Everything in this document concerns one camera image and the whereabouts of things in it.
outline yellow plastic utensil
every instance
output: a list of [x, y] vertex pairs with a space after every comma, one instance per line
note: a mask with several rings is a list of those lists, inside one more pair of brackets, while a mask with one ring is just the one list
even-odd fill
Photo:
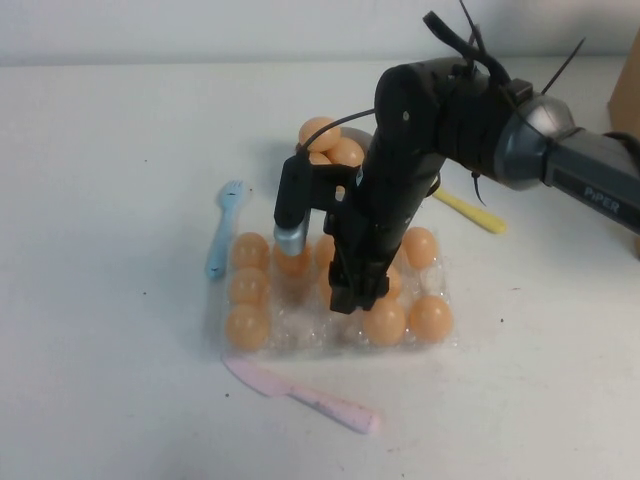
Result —
[[504, 220], [480, 208], [469, 205], [464, 200], [460, 200], [443, 190], [442, 187], [438, 188], [433, 196], [491, 233], [504, 233], [507, 231], [507, 224]]

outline black cable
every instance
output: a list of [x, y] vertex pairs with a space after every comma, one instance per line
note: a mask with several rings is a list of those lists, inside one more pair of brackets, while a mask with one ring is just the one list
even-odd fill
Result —
[[[480, 27], [478, 27], [478, 25], [475, 25], [475, 27], [475, 29], [471, 29], [471, 35], [469, 36], [469, 41], [467, 42], [471, 46], [473, 46], [476, 41], [476, 31], [478, 31], [478, 34], [480, 33]], [[465, 58], [465, 60], [467, 62], [467, 75], [472, 76], [476, 68], [475, 63], [473, 63], [473, 60], [471, 58]]]
[[473, 23], [473, 20], [471, 20], [471, 15], [469, 15], [469, 11], [467, 10], [467, 7], [465, 6], [462, 0], [460, 0], [460, 5], [462, 6], [462, 10], [464, 10], [464, 16], [467, 17], [469, 26], [471, 27], [471, 35], [472, 35], [471, 38], [475, 37], [475, 39], [478, 41], [478, 49], [480, 50], [480, 53], [482, 53], [483, 55], [486, 55], [487, 49], [484, 48], [484, 40], [482, 40], [480, 29], [478, 28], [477, 25]]
[[375, 113], [375, 109], [365, 110], [363, 112], [354, 113], [353, 115], [349, 115], [343, 118], [336, 120], [335, 122], [331, 122], [321, 129], [319, 129], [316, 133], [311, 135], [306, 142], [300, 147], [300, 151], [304, 152], [309, 150], [309, 146], [324, 132], [327, 130], [331, 130], [333, 127], [337, 127], [338, 125], [342, 125], [343, 123], [350, 122], [351, 120], [355, 120], [356, 118], [366, 117], [367, 115], [373, 115]]
[[477, 172], [471, 172], [471, 178], [473, 178], [473, 188], [475, 188], [476, 190], [476, 197], [478, 197], [480, 203], [486, 207], [487, 204], [482, 201], [482, 197], [480, 196], [480, 187], [478, 186], [478, 179], [480, 178], [480, 174]]
[[551, 80], [549, 80], [549, 83], [547, 83], [545, 85], [545, 87], [542, 89], [542, 91], [540, 92], [542, 95], [547, 93], [547, 90], [549, 90], [551, 88], [551, 85], [553, 85], [553, 83], [558, 79], [560, 74], [562, 74], [562, 72], [564, 72], [564, 69], [567, 68], [567, 65], [569, 65], [571, 60], [573, 60], [573, 57], [575, 57], [577, 55], [578, 51], [580, 50], [580, 47], [582, 47], [582, 44], [584, 43], [584, 41], [586, 39], [587, 39], [587, 37], [584, 37], [582, 40], [580, 40], [580, 43], [578, 43], [578, 45], [576, 45], [576, 48], [573, 49], [573, 52], [571, 52], [571, 55], [569, 55], [569, 57], [560, 66], [558, 71], [553, 75], [553, 77], [551, 77]]
[[441, 184], [442, 184], [442, 178], [440, 177], [440, 172], [438, 172], [438, 174], [436, 175], [436, 181], [433, 182], [433, 184], [431, 185], [431, 188], [427, 192], [427, 195], [425, 196], [425, 198], [433, 195], [436, 192], [436, 190], [440, 188]]
[[451, 30], [435, 12], [427, 13], [422, 20], [429, 30], [431, 30], [431, 33], [433, 33], [442, 43], [449, 45], [464, 58], [470, 58], [481, 65], [484, 65], [487, 70], [489, 70], [491, 78], [499, 85], [506, 85], [511, 81], [511, 77], [509, 77], [509, 74], [500, 62], [488, 53], [483, 53], [465, 42], [453, 30]]

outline cardboard box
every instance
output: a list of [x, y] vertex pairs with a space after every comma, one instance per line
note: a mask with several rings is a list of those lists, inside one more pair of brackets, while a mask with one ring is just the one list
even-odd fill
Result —
[[640, 30], [609, 100], [609, 116], [615, 131], [640, 138]]

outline plastic egg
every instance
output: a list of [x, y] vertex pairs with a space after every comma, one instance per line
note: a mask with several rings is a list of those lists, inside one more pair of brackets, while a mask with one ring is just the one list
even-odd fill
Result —
[[318, 293], [327, 308], [331, 306], [331, 285], [329, 285], [329, 267], [320, 272], [318, 277]]
[[229, 284], [229, 300], [263, 307], [269, 297], [269, 278], [259, 268], [238, 270]]
[[310, 152], [309, 162], [312, 165], [331, 165], [331, 161], [320, 152]]
[[276, 265], [284, 273], [290, 277], [301, 277], [309, 271], [313, 253], [311, 246], [307, 243], [300, 255], [291, 257], [286, 255], [277, 245], [273, 247], [273, 259]]
[[327, 158], [331, 163], [348, 165], [350, 167], [358, 167], [362, 165], [364, 160], [364, 150], [358, 145], [358, 142], [347, 137], [338, 140], [331, 149], [326, 152]]
[[315, 260], [318, 268], [326, 268], [333, 260], [336, 252], [333, 237], [331, 235], [323, 235], [316, 243]]
[[371, 343], [380, 347], [397, 345], [404, 338], [407, 319], [403, 308], [392, 298], [380, 298], [365, 312], [362, 329]]
[[396, 299], [402, 292], [402, 276], [393, 265], [387, 270], [387, 276], [389, 277], [389, 293], [386, 296]]
[[438, 256], [436, 238], [426, 228], [412, 227], [404, 234], [402, 246], [412, 268], [422, 270], [431, 266]]
[[243, 233], [233, 243], [231, 264], [237, 269], [254, 267], [266, 270], [269, 267], [269, 244], [262, 235]]
[[[304, 145], [314, 133], [331, 122], [333, 122], [333, 119], [329, 117], [314, 117], [304, 122], [298, 132], [300, 145]], [[324, 152], [338, 143], [338, 140], [340, 140], [340, 127], [333, 127], [316, 138], [309, 146], [309, 151]]]
[[240, 350], [255, 351], [269, 338], [269, 317], [254, 305], [236, 305], [225, 325], [229, 343]]
[[418, 299], [411, 307], [409, 328], [424, 342], [440, 342], [453, 329], [453, 314], [441, 297], [428, 295]]

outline pink plastic knife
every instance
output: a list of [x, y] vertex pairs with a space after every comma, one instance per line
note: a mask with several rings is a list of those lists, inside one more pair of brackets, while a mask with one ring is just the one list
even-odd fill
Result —
[[223, 356], [222, 362], [239, 380], [262, 395], [288, 395], [358, 433], [372, 433], [380, 424], [378, 415], [367, 407], [296, 385], [243, 358]]

